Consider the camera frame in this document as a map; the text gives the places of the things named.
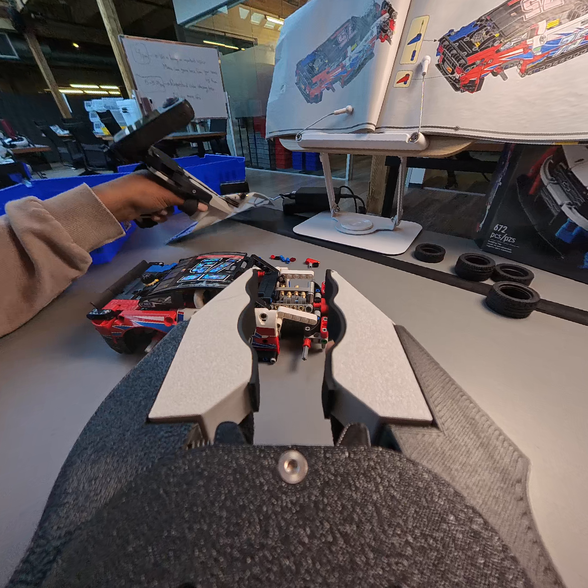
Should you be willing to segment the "wooden post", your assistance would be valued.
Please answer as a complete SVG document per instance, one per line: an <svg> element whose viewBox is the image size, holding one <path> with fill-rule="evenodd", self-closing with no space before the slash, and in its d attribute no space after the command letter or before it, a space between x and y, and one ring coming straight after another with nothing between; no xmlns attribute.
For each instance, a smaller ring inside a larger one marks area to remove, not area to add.
<svg viewBox="0 0 588 588"><path fill-rule="evenodd" d="M366 198L367 213L381 216L389 168L385 164L386 155L373 155Z"/></svg>
<svg viewBox="0 0 588 588"><path fill-rule="evenodd" d="M48 65L45 55L42 52L42 48L40 47L40 43L36 35L29 30L25 30L24 38L28 44L28 47L33 55L36 64L38 65L38 68L40 69L44 81L47 83L49 92L51 93L62 118L72 118L70 107L68 106L68 103L65 100L63 94L59 91L55 77Z"/></svg>
<svg viewBox="0 0 588 588"><path fill-rule="evenodd" d="M121 23L116 12L114 1L96 1L100 16L105 26L116 62L123 79L123 84L128 98L133 97L135 89L134 80L129 69L129 63L121 43L123 35Z"/></svg>

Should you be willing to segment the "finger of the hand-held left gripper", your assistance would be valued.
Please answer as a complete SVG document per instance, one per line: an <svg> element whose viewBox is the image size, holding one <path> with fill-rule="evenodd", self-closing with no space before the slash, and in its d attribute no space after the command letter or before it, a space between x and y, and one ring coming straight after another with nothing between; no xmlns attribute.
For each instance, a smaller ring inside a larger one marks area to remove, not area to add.
<svg viewBox="0 0 588 588"><path fill-rule="evenodd" d="M209 201L210 212L240 212L250 206L249 193L214 195Z"/></svg>
<svg viewBox="0 0 588 588"><path fill-rule="evenodd" d="M193 230L201 231L202 229L221 222L231 216L231 212L225 212L218 209L208 209L207 211L198 212L193 216Z"/></svg>

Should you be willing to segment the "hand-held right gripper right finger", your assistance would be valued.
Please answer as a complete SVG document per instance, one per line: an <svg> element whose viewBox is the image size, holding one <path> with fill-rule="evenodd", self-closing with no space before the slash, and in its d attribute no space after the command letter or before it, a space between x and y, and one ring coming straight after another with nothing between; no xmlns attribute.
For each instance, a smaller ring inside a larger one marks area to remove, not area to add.
<svg viewBox="0 0 588 588"><path fill-rule="evenodd" d="M353 423L366 426L372 443L386 443L393 425L431 426L432 411L393 320L332 269L323 300L333 345L326 351L322 408L334 442Z"/></svg>

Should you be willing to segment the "person's left hand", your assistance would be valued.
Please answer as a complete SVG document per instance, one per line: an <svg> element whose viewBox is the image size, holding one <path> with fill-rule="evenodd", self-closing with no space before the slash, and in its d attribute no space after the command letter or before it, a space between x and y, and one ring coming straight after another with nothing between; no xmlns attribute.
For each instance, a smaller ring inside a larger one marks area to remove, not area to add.
<svg viewBox="0 0 588 588"><path fill-rule="evenodd" d="M130 173L92 187L102 204L119 222L161 224L185 201L149 171Z"/></svg>

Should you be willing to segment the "black power adapter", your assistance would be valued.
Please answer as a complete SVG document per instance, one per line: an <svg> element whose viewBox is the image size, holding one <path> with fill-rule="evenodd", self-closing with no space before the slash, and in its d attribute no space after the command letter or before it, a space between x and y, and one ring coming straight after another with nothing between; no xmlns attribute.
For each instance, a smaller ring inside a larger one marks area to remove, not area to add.
<svg viewBox="0 0 588 588"><path fill-rule="evenodd" d="M326 187L300 187L294 192L279 194L282 211L287 216L331 211Z"/></svg>

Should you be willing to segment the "holographic sticker sheet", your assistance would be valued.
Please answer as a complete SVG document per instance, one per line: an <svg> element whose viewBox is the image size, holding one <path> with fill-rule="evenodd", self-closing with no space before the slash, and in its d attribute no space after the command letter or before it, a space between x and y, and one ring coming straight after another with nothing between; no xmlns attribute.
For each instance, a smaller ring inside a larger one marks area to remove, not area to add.
<svg viewBox="0 0 588 588"><path fill-rule="evenodd" d="M243 211L240 211L240 212L231 212L232 213L232 216L229 217L229 218L227 218L227 219L230 219L232 217L235 217L235 216L237 216L237 215L239 215L240 213L243 213L243 212L247 212L247 211L250 211L250 210L253 210L253 209L256 209L256 208L260 208L260 207L263 207L263 206L273 206L273 204L274 204L274 200L271 199L271 198L269 198L269 197L267 197L267 196L265 196L265 195L262 195L262 194L257 193L257 192L249 192L249 194L251 194L250 197L249 197L251 199L250 200L250 202L251 202L250 203L250 206L248 206L246 210L243 210ZM195 234L197 234L199 232L202 232L204 230L204 229L202 229L201 231L194 231L193 230L193 227L194 227L194 221L186 229L184 229L183 231L181 231L178 234L174 235L166 243L168 245L175 244L175 243L180 243L181 241L184 241L186 239L189 239L192 236L194 236Z"/></svg>

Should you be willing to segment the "lego instruction booklet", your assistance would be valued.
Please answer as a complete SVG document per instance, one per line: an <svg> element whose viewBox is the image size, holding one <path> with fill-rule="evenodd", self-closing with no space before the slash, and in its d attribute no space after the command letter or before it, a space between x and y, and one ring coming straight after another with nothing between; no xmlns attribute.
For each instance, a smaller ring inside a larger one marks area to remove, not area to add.
<svg viewBox="0 0 588 588"><path fill-rule="evenodd" d="M309 1L266 112L302 150L587 140L587 1Z"/></svg>

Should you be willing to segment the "dark lego set box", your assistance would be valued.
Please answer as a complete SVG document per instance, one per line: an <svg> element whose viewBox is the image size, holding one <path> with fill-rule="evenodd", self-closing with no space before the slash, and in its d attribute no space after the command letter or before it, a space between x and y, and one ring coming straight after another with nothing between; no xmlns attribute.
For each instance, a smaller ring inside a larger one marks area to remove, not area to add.
<svg viewBox="0 0 588 588"><path fill-rule="evenodd" d="M587 143L508 143L476 227L481 250L587 283Z"/></svg>

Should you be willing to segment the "blue plastic bin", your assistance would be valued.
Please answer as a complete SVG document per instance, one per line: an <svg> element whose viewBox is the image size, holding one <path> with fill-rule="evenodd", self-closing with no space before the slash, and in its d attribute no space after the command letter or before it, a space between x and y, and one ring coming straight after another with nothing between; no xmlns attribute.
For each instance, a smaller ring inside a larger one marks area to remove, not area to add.
<svg viewBox="0 0 588 588"><path fill-rule="evenodd" d="M173 159L178 166L221 194L221 185L246 181L245 158L221 154L205 154Z"/></svg>
<svg viewBox="0 0 588 588"><path fill-rule="evenodd" d="M5 206L8 202L22 199L27 196L33 196L41 201L52 198L63 192L76 188L83 183L93 188L101 183L118 179L127 175L123 173L105 173L88 176L70 176L62 178L35 179L31 180L29 185L18 183L11 187L1 189L1 215L5 214ZM125 234L113 242L99 247L90 253L93 265L103 265L110 263L121 250L122 246L128 241L129 236L138 228L135 222L123 224Z"/></svg>

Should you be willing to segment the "red blue black lego car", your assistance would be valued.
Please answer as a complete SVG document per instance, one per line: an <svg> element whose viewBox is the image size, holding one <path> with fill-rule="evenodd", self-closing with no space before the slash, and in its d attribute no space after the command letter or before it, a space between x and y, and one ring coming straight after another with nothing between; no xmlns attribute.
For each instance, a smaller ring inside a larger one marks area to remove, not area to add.
<svg viewBox="0 0 588 588"><path fill-rule="evenodd" d="M251 345L259 361L277 361L283 329L299 335L306 360L310 349L325 349L329 339L325 285L315 281L316 268L298 270L278 256L271 261L277 265L244 252L210 252L170 264L142 261L105 290L86 317L114 351L149 352L244 271L257 268Z"/></svg>

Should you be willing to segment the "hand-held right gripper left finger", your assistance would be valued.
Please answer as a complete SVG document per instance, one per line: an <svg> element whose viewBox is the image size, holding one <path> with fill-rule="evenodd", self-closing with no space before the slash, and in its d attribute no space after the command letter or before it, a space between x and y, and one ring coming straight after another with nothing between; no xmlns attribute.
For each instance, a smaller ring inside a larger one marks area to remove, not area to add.
<svg viewBox="0 0 588 588"><path fill-rule="evenodd" d="M211 441L219 424L240 423L259 411L258 358L251 345L257 271L244 271L187 322L148 422L196 423Z"/></svg>

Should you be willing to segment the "black office chair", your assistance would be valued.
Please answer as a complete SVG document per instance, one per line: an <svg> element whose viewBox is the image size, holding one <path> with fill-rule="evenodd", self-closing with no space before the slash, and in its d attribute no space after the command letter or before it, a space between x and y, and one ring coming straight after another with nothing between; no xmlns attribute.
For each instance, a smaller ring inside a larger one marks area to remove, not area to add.
<svg viewBox="0 0 588 588"><path fill-rule="evenodd" d="M83 169L81 175L95 175L100 171L117 172L117 164L109 154L105 142L90 130L89 123L81 119L63 119L61 128L68 136L60 136L45 121L33 123L55 148L63 165Z"/></svg>

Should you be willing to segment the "whiteboard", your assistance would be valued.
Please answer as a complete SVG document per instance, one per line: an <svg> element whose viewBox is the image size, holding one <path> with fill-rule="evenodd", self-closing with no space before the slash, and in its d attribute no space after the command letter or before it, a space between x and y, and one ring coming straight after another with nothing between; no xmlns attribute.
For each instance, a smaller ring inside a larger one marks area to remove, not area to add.
<svg viewBox="0 0 588 588"><path fill-rule="evenodd" d="M217 48L120 35L138 96L151 107L186 99L194 119L226 119L226 97Z"/></svg>

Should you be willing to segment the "person's left forearm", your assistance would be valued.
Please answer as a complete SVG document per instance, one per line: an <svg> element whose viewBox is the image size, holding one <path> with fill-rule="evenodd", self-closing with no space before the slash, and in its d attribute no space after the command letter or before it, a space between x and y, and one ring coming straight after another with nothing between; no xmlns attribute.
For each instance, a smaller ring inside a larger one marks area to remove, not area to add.
<svg viewBox="0 0 588 588"><path fill-rule="evenodd" d="M121 223L86 184L45 201L8 202L1 217L1 336L84 275L92 251L123 236Z"/></svg>

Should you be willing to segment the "white metal book stand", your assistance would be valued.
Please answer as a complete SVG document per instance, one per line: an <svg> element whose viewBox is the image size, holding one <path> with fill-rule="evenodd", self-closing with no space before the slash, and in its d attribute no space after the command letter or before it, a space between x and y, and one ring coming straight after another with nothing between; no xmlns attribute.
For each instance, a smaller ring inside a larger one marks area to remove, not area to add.
<svg viewBox="0 0 588 588"><path fill-rule="evenodd" d="M422 118L417 129L408 133L401 132L331 132L317 131L312 128L321 121L334 116L350 116L353 106L332 108L324 115L313 118L310 124L304 124L303 130L296 132L294 151L319 152L325 175L329 212L321 212L309 220L298 224L298 235L310 236L336 244L357 246L360 249L386 255L398 255L406 252L413 243L422 226L402 220L403 197L405 194L408 157L445 158L458 153L458 149L469 146L471 141L457 140L450 137L426 136L422 132ZM396 155L400 158L399 175L396 184L398 196L396 213L393 217L368 215L358 212L342 211L336 204L334 181L330 165L331 153Z"/></svg>

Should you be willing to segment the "rack of storage bins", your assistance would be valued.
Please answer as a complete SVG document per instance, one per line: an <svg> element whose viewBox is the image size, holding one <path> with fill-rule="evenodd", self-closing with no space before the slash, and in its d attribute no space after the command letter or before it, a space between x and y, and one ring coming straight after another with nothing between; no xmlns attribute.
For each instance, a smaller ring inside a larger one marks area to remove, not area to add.
<svg viewBox="0 0 588 588"><path fill-rule="evenodd" d="M236 151L245 158L247 167L266 171L322 174L318 153L290 151L280 140L267 137L264 116L239 117L232 124Z"/></svg>

